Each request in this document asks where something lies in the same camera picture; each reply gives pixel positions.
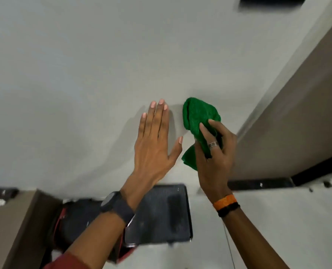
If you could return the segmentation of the person's left hand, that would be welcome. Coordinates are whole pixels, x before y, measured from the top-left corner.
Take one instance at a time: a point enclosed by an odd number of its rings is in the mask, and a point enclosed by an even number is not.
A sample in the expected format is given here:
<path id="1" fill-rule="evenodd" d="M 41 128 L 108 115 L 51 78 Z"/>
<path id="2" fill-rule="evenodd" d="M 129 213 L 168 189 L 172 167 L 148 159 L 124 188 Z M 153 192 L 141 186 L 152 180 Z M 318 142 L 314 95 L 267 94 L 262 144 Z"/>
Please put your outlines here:
<path id="1" fill-rule="evenodd" d="M 165 147 L 159 146 L 157 140 L 154 141 L 150 138 L 152 120 L 150 117 L 150 106 L 147 111 L 148 117 L 145 129 L 145 139 L 140 147 L 137 147 L 136 139 L 134 145 L 134 170 L 120 190 L 123 198 L 133 210 L 136 210 L 145 194 L 163 179 L 176 164 L 176 162 L 171 163 L 168 159 L 171 152 L 168 151 L 170 114 L 170 108 L 165 102 L 162 116 L 163 127 L 159 133 L 159 138 L 162 137 L 165 140 Z"/>

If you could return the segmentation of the person's right hand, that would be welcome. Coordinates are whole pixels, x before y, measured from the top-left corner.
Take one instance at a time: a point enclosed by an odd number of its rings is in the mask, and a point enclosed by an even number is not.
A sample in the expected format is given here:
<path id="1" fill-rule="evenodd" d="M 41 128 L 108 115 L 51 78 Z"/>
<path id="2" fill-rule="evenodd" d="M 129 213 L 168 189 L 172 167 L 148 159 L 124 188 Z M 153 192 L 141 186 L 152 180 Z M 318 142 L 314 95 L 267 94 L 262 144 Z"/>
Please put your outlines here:
<path id="1" fill-rule="evenodd" d="M 206 159 L 197 140 L 195 140 L 194 147 L 199 184 L 211 204 L 232 194 L 227 183 L 235 159 Z"/>

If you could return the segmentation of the green cleaning cloth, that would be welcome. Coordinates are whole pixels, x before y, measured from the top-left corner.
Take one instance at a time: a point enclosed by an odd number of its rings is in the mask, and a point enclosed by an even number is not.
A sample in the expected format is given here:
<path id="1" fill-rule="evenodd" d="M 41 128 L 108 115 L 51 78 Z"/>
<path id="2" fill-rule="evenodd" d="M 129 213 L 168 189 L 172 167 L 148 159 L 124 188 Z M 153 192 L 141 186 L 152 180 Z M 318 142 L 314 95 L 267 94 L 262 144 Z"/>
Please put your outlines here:
<path id="1" fill-rule="evenodd" d="M 223 147 L 221 134 L 208 123 L 209 119 L 221 121 L 221 117 L 213 105 L 197 98 L 188 98 L 183 105 L 182 115 L 185 129 L 190 131 L 195 140 L 199 142 L 206 159 L 211 158 L 211 153 L 207 141 L 199 129 L 200 123 L 216 138 L 220 147 Z"/>

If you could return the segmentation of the person's right forearm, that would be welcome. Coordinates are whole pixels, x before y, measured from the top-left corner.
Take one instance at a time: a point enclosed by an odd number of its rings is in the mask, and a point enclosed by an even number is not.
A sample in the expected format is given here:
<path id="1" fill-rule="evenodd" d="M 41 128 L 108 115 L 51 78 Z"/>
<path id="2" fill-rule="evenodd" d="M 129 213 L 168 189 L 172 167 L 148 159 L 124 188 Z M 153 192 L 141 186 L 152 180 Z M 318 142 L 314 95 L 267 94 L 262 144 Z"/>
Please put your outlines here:
<path id="1" fill-rule="evenodd" d="M 290 269 L 240 207 L 222 220 L 247 269 Z"/>

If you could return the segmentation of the person's left forearm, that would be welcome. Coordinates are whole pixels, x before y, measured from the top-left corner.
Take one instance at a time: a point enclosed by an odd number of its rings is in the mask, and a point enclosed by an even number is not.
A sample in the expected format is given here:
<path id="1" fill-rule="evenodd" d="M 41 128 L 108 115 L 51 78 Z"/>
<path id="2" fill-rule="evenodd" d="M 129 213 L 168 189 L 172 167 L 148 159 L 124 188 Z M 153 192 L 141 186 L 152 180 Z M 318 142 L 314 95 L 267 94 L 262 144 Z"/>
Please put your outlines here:
<path id="1" fill-rule="evenodd" d="M 67 249 L 67 253 L 89 269 L 102 269 L 125 226 L 116 213 L 101 213 Z"/>

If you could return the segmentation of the orange wristband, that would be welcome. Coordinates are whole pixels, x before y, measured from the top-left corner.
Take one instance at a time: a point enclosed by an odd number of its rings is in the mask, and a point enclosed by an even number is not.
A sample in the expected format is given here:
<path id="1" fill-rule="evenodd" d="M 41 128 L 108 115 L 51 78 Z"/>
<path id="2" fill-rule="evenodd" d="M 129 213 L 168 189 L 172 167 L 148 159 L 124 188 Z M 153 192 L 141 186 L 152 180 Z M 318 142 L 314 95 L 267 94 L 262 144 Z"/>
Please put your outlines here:
<path id="1" fill-rule="evenodd" d="M 213 208 L 216 209 L 216 211 L 220 211 L 221 209 L 224 209 L 228 207 L 229 205 L 237 203 L 237 200 L 233 194 L 229 194 L 225 196 L 224 198 L 216 201 L 213 203 Z"/>

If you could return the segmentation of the black wristband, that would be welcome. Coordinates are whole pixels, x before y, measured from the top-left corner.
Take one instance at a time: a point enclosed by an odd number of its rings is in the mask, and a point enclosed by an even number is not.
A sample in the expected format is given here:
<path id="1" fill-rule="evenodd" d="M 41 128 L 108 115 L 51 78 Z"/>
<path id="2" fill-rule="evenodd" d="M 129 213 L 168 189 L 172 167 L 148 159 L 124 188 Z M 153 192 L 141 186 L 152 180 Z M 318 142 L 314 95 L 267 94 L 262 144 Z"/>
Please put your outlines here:
<path id="1" fill-rule="evenodd" d="M 231 203 L 231 204 L 229 204 L 229 205 L 227 205 L 227 206 L 225 206 L 225 207 L 223 207 L 223 208 L 217 210 L 217 213 L 218 213 L 218 216 L 219 216 L 220 218 L 224 218 L 224 217 L 226 217 L 230 212 L 232 212 L 232 211 L 234 211 L 234 210 L 236 210 L 236 209 L 238 209 L 238 208 L 240 208 L 239 203 L 238 203 L 238 202 L 234 202 L 234 203 Z"/>

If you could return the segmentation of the black wristwatch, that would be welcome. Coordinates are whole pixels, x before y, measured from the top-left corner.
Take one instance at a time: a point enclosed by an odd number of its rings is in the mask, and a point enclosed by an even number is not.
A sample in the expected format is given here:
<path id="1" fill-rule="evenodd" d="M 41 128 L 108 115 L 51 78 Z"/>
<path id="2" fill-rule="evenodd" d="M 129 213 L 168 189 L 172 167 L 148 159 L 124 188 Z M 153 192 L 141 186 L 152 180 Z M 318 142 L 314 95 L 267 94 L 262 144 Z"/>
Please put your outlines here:
<path id="1" fill-rule="evenodd" d="M 101 203 L 100 211 L 102 213 L 114 212 L 125 223 L 126 227 L 132 222 L 135 212 L 123 199 L 120 191 L 111 192 Z"/>

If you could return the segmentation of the brown door panel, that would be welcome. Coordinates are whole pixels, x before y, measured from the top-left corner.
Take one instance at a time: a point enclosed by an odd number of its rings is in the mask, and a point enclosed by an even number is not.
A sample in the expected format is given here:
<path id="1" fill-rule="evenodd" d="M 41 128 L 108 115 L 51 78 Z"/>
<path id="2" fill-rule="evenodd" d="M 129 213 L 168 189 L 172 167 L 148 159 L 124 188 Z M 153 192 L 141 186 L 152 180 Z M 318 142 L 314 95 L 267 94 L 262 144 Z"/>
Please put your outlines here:
<path id="1" fill-rule="evenodd" d="M 332 27 L 239 141 L 232 180 L 290 177 L 332 157 Z"/>

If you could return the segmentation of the red and black bag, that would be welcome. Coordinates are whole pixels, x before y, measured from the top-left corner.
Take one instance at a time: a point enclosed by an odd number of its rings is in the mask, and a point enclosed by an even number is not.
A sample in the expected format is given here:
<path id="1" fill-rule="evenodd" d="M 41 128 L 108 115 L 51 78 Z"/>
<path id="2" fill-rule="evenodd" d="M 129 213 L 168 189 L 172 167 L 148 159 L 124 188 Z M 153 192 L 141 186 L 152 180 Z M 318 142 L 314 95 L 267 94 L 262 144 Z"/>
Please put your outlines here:
<path id="1" fill-rule="evenodd" d="M 76 202 L 65 204 L 54 228 L 54 240 L 60 239 L 58 248 L 64 253 L 74 243 L 74 241 L 83 233 L 84 230 L 100 215 L 102 201 L 92 199 L 81 199 Z M 123 233 L 114 245 L 106 262 L 119 264 L 128 258 L 136 247 L 125 247 L 123 244 Z"/>

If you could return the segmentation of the red sleeve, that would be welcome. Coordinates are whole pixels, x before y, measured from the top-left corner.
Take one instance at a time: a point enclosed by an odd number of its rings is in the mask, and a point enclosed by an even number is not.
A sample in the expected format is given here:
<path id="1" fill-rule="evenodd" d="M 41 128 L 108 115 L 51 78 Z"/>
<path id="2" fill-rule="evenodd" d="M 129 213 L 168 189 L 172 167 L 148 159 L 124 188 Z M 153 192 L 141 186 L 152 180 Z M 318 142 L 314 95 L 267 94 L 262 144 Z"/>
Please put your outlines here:
<path id="1" fill-rule="evenodd" d="M 55 261 L 46 264 L 42 269 L 90 269 L 74 255 L 66 252 Z"/>

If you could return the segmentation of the brown wooden cabinet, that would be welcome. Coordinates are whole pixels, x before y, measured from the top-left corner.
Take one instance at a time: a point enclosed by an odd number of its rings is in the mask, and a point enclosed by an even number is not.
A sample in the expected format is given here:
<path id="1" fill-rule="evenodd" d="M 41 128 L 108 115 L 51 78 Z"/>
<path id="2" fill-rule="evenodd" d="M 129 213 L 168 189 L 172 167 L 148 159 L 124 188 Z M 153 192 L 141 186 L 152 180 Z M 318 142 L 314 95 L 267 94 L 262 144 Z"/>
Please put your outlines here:
<path id="1" fill-rule="evenodd" d="M 0 207 L 0 269 L 40 269 L 62 199 L 21 190 Z"/>

